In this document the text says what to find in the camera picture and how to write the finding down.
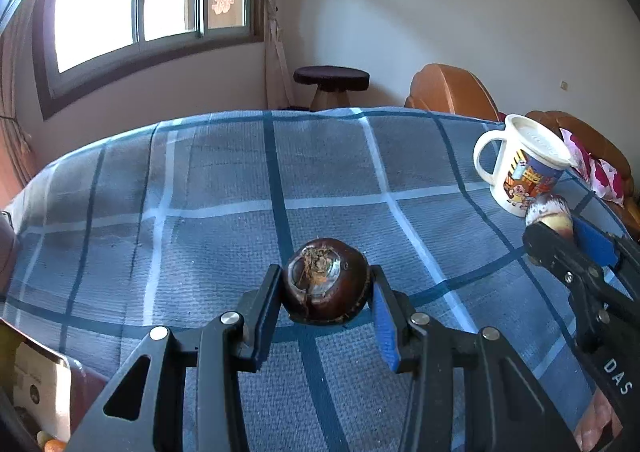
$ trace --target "brown chair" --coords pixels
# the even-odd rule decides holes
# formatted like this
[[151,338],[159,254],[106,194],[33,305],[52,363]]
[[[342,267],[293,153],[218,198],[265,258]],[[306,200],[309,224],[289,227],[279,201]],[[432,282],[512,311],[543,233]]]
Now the brown chair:
[[450,112],[489,121],[503,121],[494,100],[471,72],[444,64],[429,64],[414,76],[405,107]]
[[532,110],[527,114],[527,117],[542,123],[560,138],[562,138],[560,128],[574,133],[580,138],[587,152],[598,159],[604,159],[620,172],[624,184],[624,205],[620,207],[610,201],[607,204],[626,226],[629,234],[638,241],[640,239],[640,209],[634,202],[634,178],[631,176],[631,167],[624,154],[600,132],[568,112]]

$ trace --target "table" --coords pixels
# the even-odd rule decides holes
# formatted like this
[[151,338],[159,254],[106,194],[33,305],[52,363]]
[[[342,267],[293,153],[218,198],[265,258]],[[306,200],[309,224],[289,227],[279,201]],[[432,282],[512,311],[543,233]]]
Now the table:
[[[95,143],[50,164],[12,203],[22,248],[0,312],[111,375],[151,327],[202,326],[258,287],[270,263],[335,237],[445,325],[498,327],[573,427],[591,387],[566,345],[566,291],[529,263],[523,220],[474,170],[476,140],[494,128],[393,107],[249,111]],[[484,150],[485,168],[496,148]],[[574,214],[623,233],[571,173],[556,191]],[[337,327],[281,312],[268,361],[241,374],[251,448],[395,451],[409,383],[386,369],[368,308]],[[186,399],[188,450],[193,376]]]

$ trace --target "human hand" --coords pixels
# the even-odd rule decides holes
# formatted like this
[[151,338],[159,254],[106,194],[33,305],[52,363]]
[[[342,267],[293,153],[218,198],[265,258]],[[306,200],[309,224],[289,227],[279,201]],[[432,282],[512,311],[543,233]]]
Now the human hand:
[[602,429],[611,424],[613,436],[622,430],[620,419],[616,416],[609,400],[600,389],[596,390],[591,403],[584,411],[575,429],[574,437],[582,452],[588,452],[595,447],[602,436]]

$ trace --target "curtain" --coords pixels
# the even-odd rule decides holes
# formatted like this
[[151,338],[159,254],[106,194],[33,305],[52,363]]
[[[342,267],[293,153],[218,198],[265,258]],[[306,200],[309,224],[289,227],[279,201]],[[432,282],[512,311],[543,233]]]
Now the curtain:
[[36,164],[15,114],[18,56],[28,37],[35,0],[22,0],[0,35],[0,207],[33,178]]
[[282,28],[278,20],[277,0],[265,2],[264,71],[267,108],[294,106],[293,79],[287,67],[282,43]]

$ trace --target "stool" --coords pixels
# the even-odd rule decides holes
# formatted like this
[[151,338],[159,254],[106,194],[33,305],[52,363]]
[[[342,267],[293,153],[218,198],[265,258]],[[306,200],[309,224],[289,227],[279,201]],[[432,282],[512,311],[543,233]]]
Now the stool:
[[350,67],[311,66],[300,67],[293,73],[293,81],[302,85],[317,85],[309,110],[327,110],[348,107],[348,90],[367,90],[369,73]]

